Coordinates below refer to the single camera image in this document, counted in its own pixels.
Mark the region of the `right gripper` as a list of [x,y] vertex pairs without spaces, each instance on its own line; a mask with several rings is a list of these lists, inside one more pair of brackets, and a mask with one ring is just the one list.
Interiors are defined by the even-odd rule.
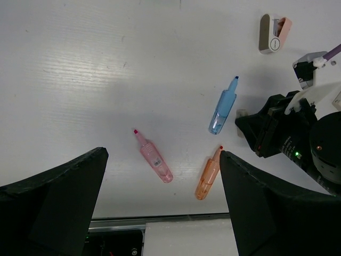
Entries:
[[309,131],[317,122],[316,108],[305,99],[299,102],[300,110],[285,110],[298,91],[268,98],[264,107],[256,114],[239,117],[235,120],[237,128],[258,157],[268,158],[282,153],[302,170],[312,165],[309,145]]

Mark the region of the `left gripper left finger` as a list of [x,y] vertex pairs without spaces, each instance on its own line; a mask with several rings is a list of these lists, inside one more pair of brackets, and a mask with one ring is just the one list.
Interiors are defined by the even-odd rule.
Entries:
[[109,154],[97,147],[1,187],[1,255],[81,255]]

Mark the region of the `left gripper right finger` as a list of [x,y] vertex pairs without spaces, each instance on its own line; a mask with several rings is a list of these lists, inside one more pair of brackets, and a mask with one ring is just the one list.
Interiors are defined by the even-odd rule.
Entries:
[[220,170],[239,255],[340,255],[340,197],[294,185],[228,151]]

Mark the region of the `orange stubby highlighter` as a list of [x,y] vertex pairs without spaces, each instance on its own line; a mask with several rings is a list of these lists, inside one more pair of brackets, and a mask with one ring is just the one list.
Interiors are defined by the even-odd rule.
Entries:
[[215,154],[209,158],[206,163],[195,191],[195,196],[198,200],[204,200],[207,197],[215,178],[220,171],[220,154],[222,150],[223,146],[220,145]]

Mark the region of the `pink grey mini stapler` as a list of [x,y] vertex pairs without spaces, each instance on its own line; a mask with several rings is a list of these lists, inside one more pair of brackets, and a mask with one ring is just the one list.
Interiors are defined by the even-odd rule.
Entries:
[[287,17],[265,14],[260,20],[258,50],[261,54],[278,52],[287,39],[292,27]]

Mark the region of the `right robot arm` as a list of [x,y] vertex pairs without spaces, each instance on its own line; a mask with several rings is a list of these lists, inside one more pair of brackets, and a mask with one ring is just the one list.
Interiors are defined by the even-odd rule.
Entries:
[[340,196],[340,112],[318,119],[315,105],[301,99],[299,111],[285,114],[297,95],[273,95],[258,113],[238,117],[235,124],[258,157],[282,153],[328,193]]

